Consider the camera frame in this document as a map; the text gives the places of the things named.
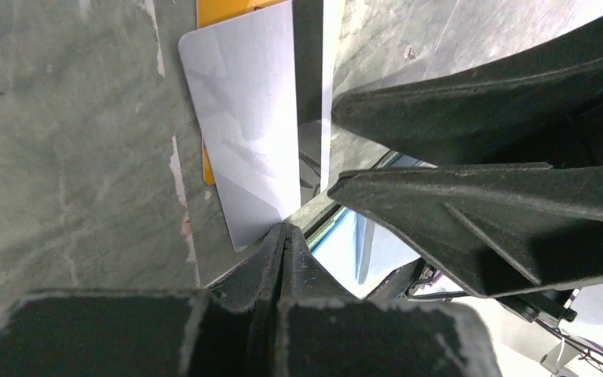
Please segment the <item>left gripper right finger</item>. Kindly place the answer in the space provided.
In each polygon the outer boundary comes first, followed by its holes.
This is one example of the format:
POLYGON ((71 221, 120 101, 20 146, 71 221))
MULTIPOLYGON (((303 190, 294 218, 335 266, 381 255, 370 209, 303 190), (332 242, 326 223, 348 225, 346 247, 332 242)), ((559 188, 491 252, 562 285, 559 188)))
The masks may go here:
POLYGON ((484 322, 453 302, 356 300, 287 226, 277 306, 278 376, 498 376, 484 322))

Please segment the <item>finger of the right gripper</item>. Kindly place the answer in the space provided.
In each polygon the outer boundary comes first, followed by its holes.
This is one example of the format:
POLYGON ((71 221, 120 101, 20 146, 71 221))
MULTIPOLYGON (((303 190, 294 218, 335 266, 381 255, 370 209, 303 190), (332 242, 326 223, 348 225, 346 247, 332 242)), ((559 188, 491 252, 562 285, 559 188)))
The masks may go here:
POLYGON ((603 16, 454 75, 351 90, 338 98, 332 120, 430 163, 476 163, 601 94, 603 16))
POLYGON ((327 194, 478 297, 603 284, 603 166, 352 170, 327 194))

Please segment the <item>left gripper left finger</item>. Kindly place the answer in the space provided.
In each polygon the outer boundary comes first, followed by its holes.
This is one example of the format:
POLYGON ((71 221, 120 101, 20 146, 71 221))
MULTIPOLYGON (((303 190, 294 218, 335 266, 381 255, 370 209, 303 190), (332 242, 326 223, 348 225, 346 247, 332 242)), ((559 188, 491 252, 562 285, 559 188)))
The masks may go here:
POLYGON ((0 376, 266 376, 287 226, 215 287, 45 290, 0 322, 0 376))

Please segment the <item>green card holder wallet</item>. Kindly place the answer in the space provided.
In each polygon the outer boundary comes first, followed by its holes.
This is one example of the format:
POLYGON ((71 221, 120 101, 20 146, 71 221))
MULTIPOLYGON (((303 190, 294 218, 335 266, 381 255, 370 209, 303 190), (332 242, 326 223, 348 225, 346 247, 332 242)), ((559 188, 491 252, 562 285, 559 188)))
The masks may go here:
POLYGON ((420 258, 388 229, 343 206, 308 243, 312 256, 357 298, 366 298, 394 270, 420 258))

